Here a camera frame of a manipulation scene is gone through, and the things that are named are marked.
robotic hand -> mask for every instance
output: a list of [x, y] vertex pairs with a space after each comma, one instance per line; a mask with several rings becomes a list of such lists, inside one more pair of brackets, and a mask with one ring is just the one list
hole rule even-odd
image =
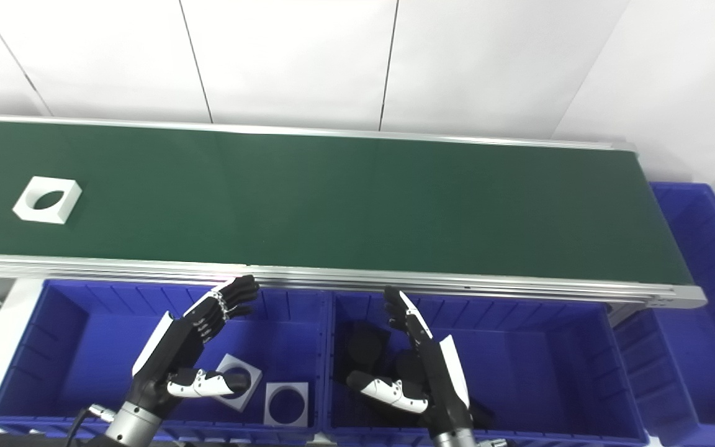
[[[420, 387], [353, 371], [346, 378], [347, 386], [397, 409], [420, 414], [436, 447], [475, 447], [468, 387], [454, 339], [449, 335], [440, 342], [434, 341], [418, 308], [399, 289], [386, 287], [385, 301], [389, 325], [408, 334], [423, 363], [425, 384]], [[505, 447], [507, 442], [498, 439], [482, 442], [485, 444]]]
[[115, 414], [99, 405], [83, 410], [110, 422], [107, 432], [91, 439], [88, 446], [145, 447], [182, 398], [247, 390], [249, 376], [193, 367], [205, 343], [219, 333], [227, 320], [251, 312], [244, 304], [255, 300], [257, 294], [258, 283], [247, 275], [215, 286], [181, 318], [165, 312], [134, 363], [131, 387], [119, 412]]

blue storage crate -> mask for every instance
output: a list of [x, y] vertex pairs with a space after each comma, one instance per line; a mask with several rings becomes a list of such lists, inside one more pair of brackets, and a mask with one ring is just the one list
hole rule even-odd
[[708, 304], [639, 312], [615, 332], [648, 431], [664, 445], [715, 446], [715, 195], [707, 184], [652, 187]]
[[[161, 315], [179, 316], [206, 286], [47, 281], [0, 388], [0, 428], [66, 436], [82, 407], [120, 408], [131, 367]], [[239, 413], [213, 399], [185, 399], [157, 438], [304, 444], [320, 429], [330, 293], [261, 289], [253, 313], [227, 323], [196, 364], [215, 369], [230, 353], [264, 376]], [[267, 382], [309, 384], [309, 427], [263, 425]], [[107, 429], [89, 418], [89, 438]]]
[[[604, 305], [411, 296], [438, 339], [454, 337], [469, 393], [496, 414], [477, 439], [534, 445], [644, 445], [644, 433]], [[380, 294], [337, 292], [323, 431], [339, 445], [431, 445], [425, 429], [388, 427], [365, 396], [333, 379], [350, 322], [387, 328]], [[385, 360], [409, 348], [391, 330]]]

white block with circular hole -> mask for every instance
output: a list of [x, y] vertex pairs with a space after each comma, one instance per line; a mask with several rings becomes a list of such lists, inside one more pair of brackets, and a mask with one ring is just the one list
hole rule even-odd
[[[62, 192], [62, 197], [56, 204], [45, 209], [35, 209], [37, 201], [49, 192]], [[76, 181], [50, 176], [33, 176], [22, 192], [12, 212], [21, 220], [45, 222], [46, 224], [63, 224], [71, 215], [76, 201], [82, 194], [82, 189]]]
[[[300, 416], [291, 422], [278, 422], [272, 416], [272, 412], [269, 410], [269, 404], [272, 403], [272, 399], [278, 395], [281, 391], [295, 391], [300, 394], [303, 399], [303, 410]], [[284, 425], [285, 427], [307, 427], [307, 406], [308, 406], [308, 387], [307, 382], [268, 382], [266, 384], [266, 394], [264, 395], [264, 425]]]

green conveyor belt surface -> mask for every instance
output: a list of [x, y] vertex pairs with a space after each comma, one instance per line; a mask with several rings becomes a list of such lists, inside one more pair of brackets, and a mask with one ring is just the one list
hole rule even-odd
[[105, 125], [0, 122], [0, 254], [692, 283], [631, 152]]

black cable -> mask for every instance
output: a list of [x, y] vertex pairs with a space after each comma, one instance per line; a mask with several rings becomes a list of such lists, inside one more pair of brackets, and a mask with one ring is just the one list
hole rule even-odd
[[82, 422], [85, 418], [87, 418], [87, 416], [87, 407], [79, 410], [79, 414], [77, 414], [76, 419], [74, 419], [73, 423], [71, 424], [71, 429], [68, 430], [68, 437], [65, 438], [65, 447], [71, 447], [71, 442], [73, 441], [74, 436], [76, 436], [76, 432], [79, 431], [79, 427], [81, 427]]

